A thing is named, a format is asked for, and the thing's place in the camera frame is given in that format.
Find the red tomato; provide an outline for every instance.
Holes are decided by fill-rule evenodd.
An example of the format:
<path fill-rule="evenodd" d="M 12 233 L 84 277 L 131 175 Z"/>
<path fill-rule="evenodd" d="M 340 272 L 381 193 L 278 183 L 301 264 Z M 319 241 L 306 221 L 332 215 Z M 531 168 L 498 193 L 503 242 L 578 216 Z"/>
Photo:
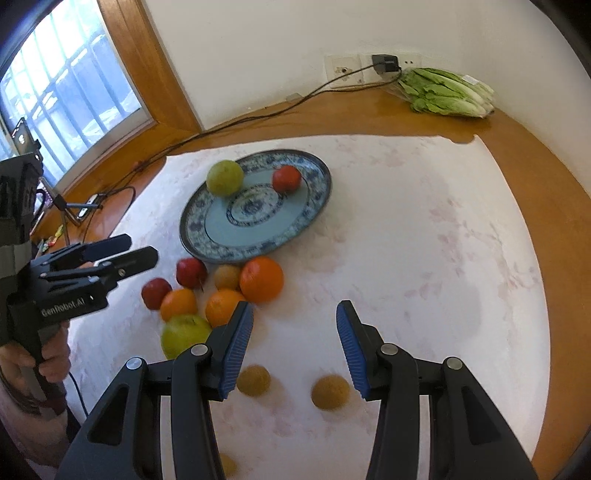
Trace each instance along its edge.
<path fill-rule="evenodd" d="M 273 172 L 272 182 L 277 193 L 292 193 L 300 187 L 301 173 L 291 165 L 284 165 Z"/>

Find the cable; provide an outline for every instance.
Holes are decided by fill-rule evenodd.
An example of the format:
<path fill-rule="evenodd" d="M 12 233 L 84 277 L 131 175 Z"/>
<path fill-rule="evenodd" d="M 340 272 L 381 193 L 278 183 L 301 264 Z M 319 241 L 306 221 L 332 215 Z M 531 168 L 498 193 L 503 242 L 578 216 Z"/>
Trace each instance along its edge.
<path fill-rule="evenodd" d="M 373 89 L 373 88 L 378 88 L 378 87 L 382 87 L 384 85 L 389 85 L 391 83 L 394 83 L 395 81 L 398 80 L 398 78 L 390 81 L 390 82 L 384 82 L 384 83 L 380 83 L 377 85 L 370 85 L 370 86 L 366 86 L 366 87 L 360 87 L 360 88 L 351 88 L 351 89 L 346 89 L 346 90 L 325 90 L 324 92 L 321 92 L 322 89 L 324 89 L 325 87 L 327 87 L 328 85 L 330 85 L 333 82 L 336 82 L 337 80 L 343 79 L 345 77 L 348 77 L 349 75 L 353 75 L 355 73 L 359 73 L 362 72 L 364 70 L 368 70 L 371 68 L 374 68 L 377 65 L 384 65 L 385 62 L 379 62 L 379 63 L 373 63 L 371 65 L 368 65 L 366 67 L 360 68 L 358 70 L 354 70 L 352 72 L 349 73 L 345 73 L 344 75 L 338 76 L 332 80 L 329 80 L 328 82 L 320 85 L 317 89 L 312 90 L 310 93 L 308 93 L 308 95 L 306 95 L 305 97 L 302 97 L 300 100 L 298 100 L 296 103 L 294 103 L 293 105 L 290 105 L 289 107 L 286 107 L 282 110 L 279 110 L 277 112 L 273 112 L 273 113 L 268 113 L 267 115 L 253 115 L 253 116 L 246 116 L 244 118 L 235 120 L 233 122 L 230 122 L 229 124 L 226 125 L 222 125 L 221 127 L 217 127 L 217 128 L 213 128 L 211 130 L 206 130 L 205 132 L 200 132 L 198 134 L 194 134 L 191 135 L 190 137 L 186 138 L 185 140 L 182 140 L 181 142 L 178 142 L 170 147 L 165 148 L 164 150 L 160 151 L 159 153 L 157 153 L 156 155 L 152 156 L 149 160 L 143 162 L 142 164 L 140 164 L 138 167 L 136 167 L 135 169 L 133 169 L 132 171 L 130 171 L 128 174 L 126 174 L 125 176 L 123 176 L 123 178 L 121 178 L 117 183 L 115 183 L 115 185 L 113 186 L 113 188 L 115 188 L 117 185 L 119 185 L 120 183 L 124 182 L 125 180 L 128 179 L 129 176 L 131 176 L 131 179 L 133 179 L 133 177 L 135 175 L 137 175 L 138 173 L 144 171 L 146 168 L 150 167 L 151 165 L 153 165 L 154 163 L 156 163 L 158 160 L 160 160 L 162 157 L 164 157 L 165 155 L 169 154 L 170 152 L 172 152 L 173 150 L 176 150 L 177 148 L 180 148 L 184 145 L 186 145 L 189 142 L 192 142 L 194 140 L 200 140 L 202 138 L 208 137 L 210 135 L 219 133 L 223 130 L 226 130 L 228 128 L 232 128 L 232 127 L 236 127 L 237 125 L 242 125 L 244 123 L 247 122 L 253 122 L 256 120 L 267 120 L 270 118 L 274 118 L 276 116 L 282 115 L 290 110 L 293 110 L 294 108 L 300 106 L 302 103 L 307 102 L 308 100 L 310 100 L 311 98 L 314 98 L 317 95 L 320 95 L 322 93 L 327 93 L 327 92 L 357 92 L 360 90 L 369 90 L 369 89 Z M 129 179 L 126 183 L 125 186 L 129 185 L 129 183 L 131 182 L 131 179 Z"/>
<path fill-rule="evenodd" d="M 129 205 L 125 209 L 125 211 L 127 212 L 127 210 L 129 210 L 129 208 L 135 202 L 135 199 L 137 198 L 137 195 L 138 195 L 138 192 L 134 186 L 126 185 L 124 187 L 121 187 L 120 189 L 116 189 L 116 190 L 110 189 L 109 191 L 107 191 L 105 193 L 99 193 L 99 197 L 100 197 L 99 203 L 97 204 L 97 208 L 92 210 L 92 213 L 90 214 L 90 217 L 88 218 L 88 223 L 86 224 L 86 229 L 84 230 L 84 235 L 82 236 L 82 243 L 86 242 L 86 236 L 88 235 L 88 231 L 90 229 L 90 224 L 92 223 L 92 219 L 95 217 L 96 212 L 99 210 L 98 207 L 102 206 L 102 204 L 105 201 L 107 201 L 109 198 L 111 198 L 112 196 L 117 195 L 118 193 L 124 192 L 125 190 L 131 190 L 131 192 L 132 192 L 132 196 L 131 196 L 131 200 L 129 201 Z"/>
<path fill-rule="evenodd" d="M 84 403 L 84 398 L 82 398 L 82 393 L 80 392 L 80 388 L 78 387 L 78 382 L 74 378 L 74 375 L 72 375 L 72 372 L 68 372 L 68 375 L 70 375 L 70 378 L 72 379 L 72 382 L 74 383 L 74 388 L 78 392 L 78 398 L 80 399 L 80 405 L 82 405 L 82 410 L 84 411 L 84 415 L 86 415 L 86 418 L 88 418 L 88 410 L 86 409 L 86 404 Z"/>

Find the white wall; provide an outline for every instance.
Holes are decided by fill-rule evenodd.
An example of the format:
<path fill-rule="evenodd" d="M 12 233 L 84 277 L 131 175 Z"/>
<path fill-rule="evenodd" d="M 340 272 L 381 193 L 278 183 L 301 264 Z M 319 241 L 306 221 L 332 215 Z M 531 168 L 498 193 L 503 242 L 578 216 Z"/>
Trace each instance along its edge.
<path fill-rule="evenodd" d="M 490 83 L 591 193 L 591 79 L 529 0 L 144 0 L 205 128 L 307 93 L 324 56 L 417 51 Z"/>

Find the white tablecloth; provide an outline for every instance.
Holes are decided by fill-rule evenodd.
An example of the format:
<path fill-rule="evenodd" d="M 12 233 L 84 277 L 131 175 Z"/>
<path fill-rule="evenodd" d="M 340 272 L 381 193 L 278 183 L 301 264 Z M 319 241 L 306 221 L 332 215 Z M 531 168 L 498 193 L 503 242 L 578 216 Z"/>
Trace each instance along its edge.
<path fill-rule="evenodd" d="M 161 320 L 143 306 L 140 290 L 155 276 L 175 284 L 174 266 L 186 256 L 179 218 L 210 166 L 272 148 L 318 156 L 334 186 L 315 223 L 272 255 L 285 271 L 285 289 L 257 308 L 245 357 L 245 365 L 268 368 L 272 391 L 259 400 L 235 391 L 212 404 L 218 445 L 237 461 L 240 478 L 365 478 L 379 404 L 355 392 L 344 410 L 327 414 L 310 401 L 318 377 L 335 372 L 350 379 L 335 328 L 342 299 L 416 358 L 462 358 L 532 455 L 550 371 L 544 290 L 521 212 L 478 138 L 469 145 L 444 138 L 292 138 L 169 158 L 114 233 L 130 234 L 134 248 L 156 247 L 159 265 L 123 282 L 110 308 L 72 325 L 72 370 L 89 407 L 128 358 L 164 359 Z M 211 289 L 199 294 L 201 310 Z M 174 478 L 170 447 L 164 450 L 166 478 Z M 424 479 L 427 458 L 421 458 Z"/>

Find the blue and white plate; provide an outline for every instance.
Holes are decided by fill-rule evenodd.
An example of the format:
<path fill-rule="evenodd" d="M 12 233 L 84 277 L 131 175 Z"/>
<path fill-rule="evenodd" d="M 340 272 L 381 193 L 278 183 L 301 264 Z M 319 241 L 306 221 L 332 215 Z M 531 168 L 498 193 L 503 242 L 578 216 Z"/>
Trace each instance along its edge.
<path fill-rule="evenodd" d="M 181 242 L 194 257 L 211 263 L 240 263 L 266 255 L 308 227 L 328 202 L 332 180 L 321 159 L 299 150 L 269 150 L 241 158 L 242 189 L 214 197 L 205 184 L 189 200 L 180 222 Z M 278 194 L 273 172 L 293 165 L 300 188 Z"/>

